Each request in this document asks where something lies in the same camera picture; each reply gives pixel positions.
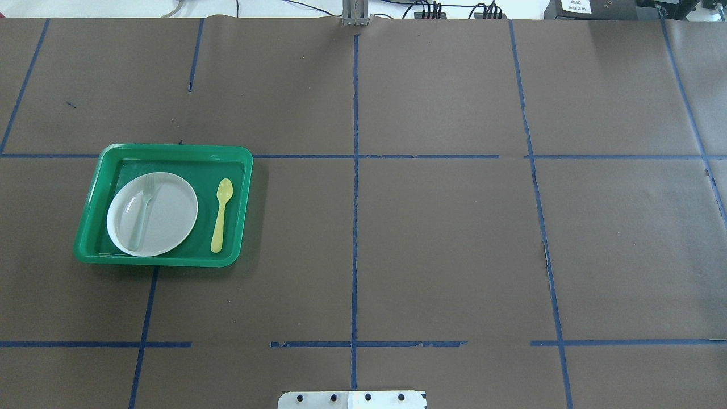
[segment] green tray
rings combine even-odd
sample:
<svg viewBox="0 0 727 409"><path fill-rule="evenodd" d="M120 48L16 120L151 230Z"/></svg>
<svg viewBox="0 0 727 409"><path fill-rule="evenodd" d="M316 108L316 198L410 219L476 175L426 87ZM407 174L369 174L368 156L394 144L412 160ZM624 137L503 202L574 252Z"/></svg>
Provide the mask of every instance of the green tray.
<svg viewBox="0 0 727 409"><path fill-rule="evenodd" d="M112 243L106 213L124 185L149 172L174 173L192 185L198 202L197 221L187 239L173 250L156 257L134 257ZM111 145L98 158L73 254L85 263L228 266L240 255L251 174L252 155L240 146ZM217 217L217 186L223 178L232 181L233 196L225 211L222 251L213 253L209 246Z"/></svg>

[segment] white metal bracket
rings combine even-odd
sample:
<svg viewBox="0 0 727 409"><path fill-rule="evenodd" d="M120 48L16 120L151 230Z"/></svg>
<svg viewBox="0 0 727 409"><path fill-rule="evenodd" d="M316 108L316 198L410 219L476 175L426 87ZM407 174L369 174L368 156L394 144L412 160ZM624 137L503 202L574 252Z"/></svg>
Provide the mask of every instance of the white metal bracket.
<svg viewBox="0 0 727 409"><path fill-rule="evenodd" d="M278 409L426 409L420 391L286 392Z"/></svg>
<svg viewBox="0 0 727 409"><path fill-rule="evenodd" d="M343 0L343 25L369 25L369 0Z"/></svg>

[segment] white background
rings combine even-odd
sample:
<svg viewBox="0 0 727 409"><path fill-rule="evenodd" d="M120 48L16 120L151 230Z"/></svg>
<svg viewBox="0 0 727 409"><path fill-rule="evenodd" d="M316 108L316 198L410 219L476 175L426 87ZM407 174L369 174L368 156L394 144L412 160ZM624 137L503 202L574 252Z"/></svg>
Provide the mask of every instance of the white background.
<svg viewBox="0 0 727 409"><path fill-rule="evenodd" d="M323 13L283 0L239 0L240 17L320 17ZM341 13L342 0L300 0ZM444 4L476 4L472 0L447 0ZM542 19L548 0L498 0L497 4L510 19ZM161 17L177 6L176 0L0 0L0 12L7 17ZM369 0L369 12L386 13L401 18L406 6ZM466 18L470 8L444 7L447 18ZM184 0L175 17L235 16L235 0ZM689 20L717 20L711 10L697 6Z"/></svg>

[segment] round plate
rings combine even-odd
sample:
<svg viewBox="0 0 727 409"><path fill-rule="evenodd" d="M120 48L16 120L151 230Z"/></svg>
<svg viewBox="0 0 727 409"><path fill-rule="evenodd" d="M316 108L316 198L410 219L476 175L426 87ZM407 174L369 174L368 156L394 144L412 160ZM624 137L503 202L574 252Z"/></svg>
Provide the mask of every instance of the round plate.
<svg viewBox="0 0 727 409"><path fill-rule="evenodd" d="M129 250L132 230L142 209L146 178L154 178L144 237L136 250ZM128 182L114 196L106 216L111 241L124 253L137 257L164 254L178 246L197 221L197 195L190 184L167 172L141 175Z"/></svg>

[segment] gray metal bracket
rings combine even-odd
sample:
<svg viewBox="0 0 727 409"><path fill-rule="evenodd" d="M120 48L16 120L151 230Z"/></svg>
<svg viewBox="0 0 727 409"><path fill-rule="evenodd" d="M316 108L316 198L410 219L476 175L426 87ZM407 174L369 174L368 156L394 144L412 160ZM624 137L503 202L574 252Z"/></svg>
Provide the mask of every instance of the gray metal bracket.
<svg viewBox="0 0 727 409"><path fill-rule="evenodd" d="M369 0L343 0L343 25L369 25Z"/></svg>

